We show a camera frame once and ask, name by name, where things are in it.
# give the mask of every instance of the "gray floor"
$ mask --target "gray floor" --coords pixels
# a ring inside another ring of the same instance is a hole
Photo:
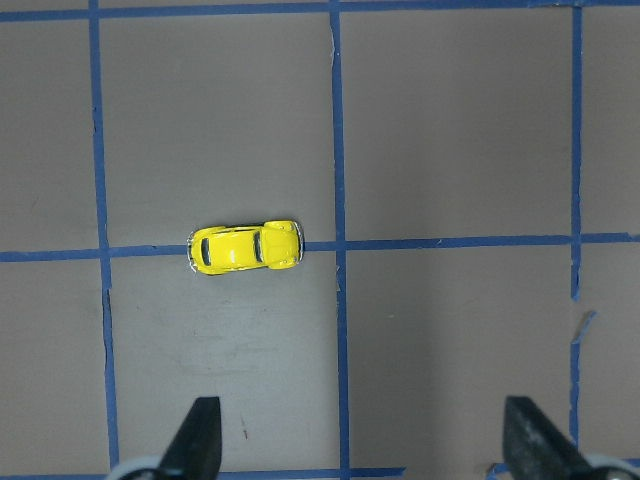
[[[571,233],[571,10],[341,20],[348,240]],[[640,8],[584,22],[583,231],[639,233]],[[111,246],[277,217],[335,239],[327,13],[100,28]],[[0,23],[0,65],[0,252],[98,248],[87,21]],[[482,478],[513,393],[566,431],[591,310],[582,445],[640,457],[639,254],[585,245],[574,303],[568,245],[349,252],[352,466]],[[0,272],[0,475],[105,473],[99,260]],[[222,278],[118,258],[112,280],[123,459],[218,394],[224,470],[339,466],[335,253]]]

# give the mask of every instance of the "blue tape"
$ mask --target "blue tape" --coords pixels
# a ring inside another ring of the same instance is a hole
[[[590,312],[578,331],[578,335],[571,342],[571,395],[569,412],[569,435],[573,443],[580,445],[580,350],[591,322],[596,317],[597,312]]]
[[[41,10],[34,12],[0,12],[0,23],[86,20],[88,10]]]
[[[626,232],[619,233],[584,233],[582,243],[637,243],[640,235],[630,235]]]
[[[127,7],[100,10],[101,18],[183,17],[202,15],[251,15],[270,13],[317,13],[329,10],[326,2],[190,5],[176,7]]]
[[[102,338],[104,341],[105,366],[104,387],[107,400],[107,432],[109,436],[109,465],[118,464],[118,408],[116,400],[116,372],[113,356],[113,322],[111,317],[111,296],[108,290],[102,292]]]
[[[331,93],[333,113],[333,157],[336,225],[336,284],[338,335],[338,410],[340,425],[340,469],[342,480],[350,478],[351,453],[349,431],[349,345],[347,327],[347,252],[345,250],[345,170],[344,117],[342,104],[342,45],[340,36],[340,4],[330,0],[329,26],[333,39]]]
[[[107,186],[104,166],[104,125],[102,113],[102,72],[100,66],[100,20],[98,0],[89,0],[89,57],[91,68],[91,102],[93,105],[93,162],[96,185],[96,214],[98,219],[98,245],[102,278],[102,333],[105,348],[104,384],[109,437],[109,464],[119,462],[118,416],[113,359],[113,330],[111,321],[111,258],[107,238]]]
[[[582,169],[582,9],[573,9],[571,88],[571,298],[580,298],[582,268],[582,213],[580,177]]]
[[[583,243],[640,242],[640,236],[628,233],[589,233]],[[344,242],[305,242],[307,252],[335,252],[338,250],[412,250],[425,248],[470,248],[568,245],[567,235],[521,235],[496,237],[414,238],[404,240],[348,240]],[[184,255],[186,245],[135,245],[109,247],[109,257],[153,257]],[[36,252],[0,252],[2,262],[41,262],[101,259],[101,250],[45,250]]]
[[[100,258],[100,251],[87,250],[48,250],[39,252],[0,252],[2,262],[56,262],[62,260],[89,260]]]
[[[567,235],[516,235],[496,237],[452,237],[406,240],[349,240],[347,250],[407,250],[422,248],[515,247],[568,245]]]
[[[342,2],[343,12],[380,12],[393,10],[458,10],[467,8],[530,8],[530,0],[432,0]]]
[[[104,128],[102,116],[102,72],[100,66],[100,22],[98,0],[89,0],[89,53],[91,64],[91,102],[93,105],[93,163],[96,186],[98,245],[102,288],[111,288],[111,263],[107,238],[107,186],[104,167]]]
[[[596,7],[596,6],[638,6],[640,0],[399,0],[342,2],[336,11],[379,12],[394,10],[458,10],[490,8],[538,8],[548,6]],[[238,5],[185,5],[167,7],[123,7],[105,8],[96,12],[99,18],[149,18],[180,17],[202,15],[248,15],[270,13],[321,13],[327,12],[327,2],[310,3],[269,3]],[[0,12],[0,23],[82,20],[90,16],[88,10],[42,10],[21,12]]]
[[[335,222],[336,241],[344,242],[345,225],[345,166],[344,166],[344,114],[342,105],[342,46],[340,40],[340,14],[338,2],[332,0],[329,22],[333,35],[333,65],[331,93],[333,110],[333,158],[335,162]]]
[[[111,247],[109,255],[117,257],[154,257],[162,255],[187,255],[187,245],[138,245],[135,247]]]

